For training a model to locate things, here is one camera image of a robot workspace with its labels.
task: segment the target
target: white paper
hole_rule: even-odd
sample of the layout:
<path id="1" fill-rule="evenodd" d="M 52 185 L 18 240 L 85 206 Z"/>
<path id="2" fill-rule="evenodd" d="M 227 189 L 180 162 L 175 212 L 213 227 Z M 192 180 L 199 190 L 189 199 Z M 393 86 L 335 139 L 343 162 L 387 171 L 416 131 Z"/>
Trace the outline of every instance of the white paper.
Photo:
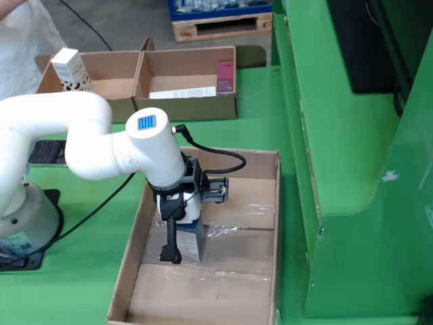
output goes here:
<path id="1" fill-rule="evenodd" d="M 149 93 L 151 100 L 164 100 L 170 98 L 202 98 L 216 96 L 217 87 L 201 87 L 169 91 L 153 91 Z"/>

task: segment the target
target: blue crate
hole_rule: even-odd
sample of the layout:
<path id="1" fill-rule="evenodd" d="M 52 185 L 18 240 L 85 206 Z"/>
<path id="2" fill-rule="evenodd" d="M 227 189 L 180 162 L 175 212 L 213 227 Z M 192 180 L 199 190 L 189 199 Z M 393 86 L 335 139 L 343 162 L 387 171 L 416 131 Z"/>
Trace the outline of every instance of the blue crate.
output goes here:
<path id="1" fill-rule="evenodd" d="M 172 22 L 271 12 L 265 0 L 168 0 Z"/>

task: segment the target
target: black cable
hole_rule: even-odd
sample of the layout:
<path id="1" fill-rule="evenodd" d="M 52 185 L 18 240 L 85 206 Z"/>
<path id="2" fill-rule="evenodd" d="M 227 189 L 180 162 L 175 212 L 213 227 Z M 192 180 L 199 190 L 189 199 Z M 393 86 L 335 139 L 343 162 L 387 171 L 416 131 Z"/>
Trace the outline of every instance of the black cable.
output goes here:
<path id="1" fill-rule="evenodd" d="M 394 109 L 400 117 L 403 115 L 403 108 L 401 107 L 401 104 L 398 100 L 398 83 L 395 82 L 394 84 Z"/>
<path id="2" fill-rule="evenodd" d="M 369 0 L 365 0 L 365 7 L 367 8 L 368 16 L 370 17 L 371 21 L 374 22 L 374 24 L 376 24 L 377 26 L 380 27 L 379 23 L 376 22 L 376 20 L 373 18 L 373 16 L 372 16 L 371 13 L 370 13 L 369 2 L 370 2 Z"/>
<path id="3" fill-rule="evenodd" d="M 232 156 L 241 161 L 241 163 L 238 166 L 234 166 L 227 169 L 207 169 L 205 171 L 202 171 L 203 180 L 205 184 L 208 186 L 208 178 L 207 174 L 226 174 L 226 173 L 232 173 L 234 171 L 239 171 L 240 169 L 244 168 L 246 166 L 246 159 L 241 156 L 240 154 L 236 154 L 235 152 L 225 151 L 225 150 L 219 150 L 219 149 L 212 149 L 205 146 L 202 146 L 200 144 L 197 144 L 192 139 L 191 134 L 189 133 L 187 127 L 184 124 L 177 125 L 175 127 L 176 132 L 179 132 L 183 135 L 183 137 L 187 140 L 187 142 L 191 145 L 193 145 L 196 148 L 199 148 L 203 151 L 212 152 L 213 154 L 224 154 L 226 156 Z"/>
<path id="4" fill-rule="evenodd" d="M 87 220 L 89 220 L 90 218 L 92 218 L 92 216 L 94 216 L 99 210 L 101 210 L 107 203 L 109 203 L 111 201 L 111 199 L 113 197 L 115 197 L 117 195 L 117 193 L 119 193 L 128 183 L 129 181 L 134 177 L 135 174 L 130 174 L 129 177 L 127 178 L 126 181 L 123 182 L 123 184 L 113 192 L 113 194 L 111 194 L 109 197 L 106 198 L 105 201 L 103 201 L 95 210 L 93 210 L 89 215 L 87 215 L 83 220 L 81 220 L 80 222 L 78 222 L 74 227 L 70 228 L 67 232 L 65 232 L 64 234 L 62 234 L 61 236 L 57 237 L 54 240 L 51 240 L 50 242 L 48 242 L 47 244 L 45 244 L 44 246 L 42 246 L 41 248 L 38 248 L 37 250 L 35 250 L 34 252 L 31 252 L 30 254 L 26 254 L 26 255 L 22 255 L 21 257 L 18 257 L 17 259 L 14 259 L 13 261 L 10 261 L 6 264 L 3 264 L 2 266 L 0 266 L 0 270 L 4 269 L 5 267 L 11 265 L 11 264 L 15 264 L 17 262 L 20 262 L 24 259 L 29 258 L 30 256 L 32 256 L 33 254 L 39 253 L 39 252 L 43 252 L 46 249 L 48 249 L 49 247 L 51 247 L 55 242 L 58 242 L 59 240 L 67 237 L 67 235 L 69 235 L 70 233 L 72 233 L 74 230 L 76 230 L 78 227 L 80 227 L 82 224 L 84 224 L 84 222 L 86 222 Z"/>
<path id="5" fill-rule="evenodd" d="M 72 11 L 74 14 L 76 14 L 76 16 L 78 18 L 80 18 L 91 30 L 93 30 L 93 32 L 95 32 L 95 34 L 101 39 L 101 41 L 104 42 L 105 45 L 107 45 L 108 49 L 110 51 L 112 51 L 113 49 L 108 45 L 108 43 L 106 42 L 106 40 L 101 36 L 101 34 L 99 34 L 83 17 L 81 17 L 78 12 L 76 12 L 75 10 L 73 10 L 65 1 L 63 0 L 59 0 L 61 3 L 63 3 L 70 11 Z"/>

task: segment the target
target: white product box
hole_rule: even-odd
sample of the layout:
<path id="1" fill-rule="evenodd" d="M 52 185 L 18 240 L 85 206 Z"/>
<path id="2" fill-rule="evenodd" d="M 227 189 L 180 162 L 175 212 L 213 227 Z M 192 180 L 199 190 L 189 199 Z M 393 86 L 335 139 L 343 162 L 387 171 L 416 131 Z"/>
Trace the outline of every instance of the white product box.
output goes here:
<path id="1" fill-rule="evenodd" d="M 51 63 L 65 91 L 93 91 L 93 87 L 77 49 L 63 48 Z"/>

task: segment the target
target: white clothing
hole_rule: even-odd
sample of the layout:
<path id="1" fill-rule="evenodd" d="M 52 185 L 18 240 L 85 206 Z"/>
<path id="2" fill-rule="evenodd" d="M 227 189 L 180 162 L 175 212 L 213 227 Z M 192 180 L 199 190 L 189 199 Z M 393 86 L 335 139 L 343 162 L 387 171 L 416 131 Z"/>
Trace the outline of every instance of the white clothing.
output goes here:
<path id="1" fill-rule="evenodd" d="M 40 0 L 28 0 L 0 21 L 0 100 L 34 93 L 41 72 L 38 55 L 66 47 Z"/>

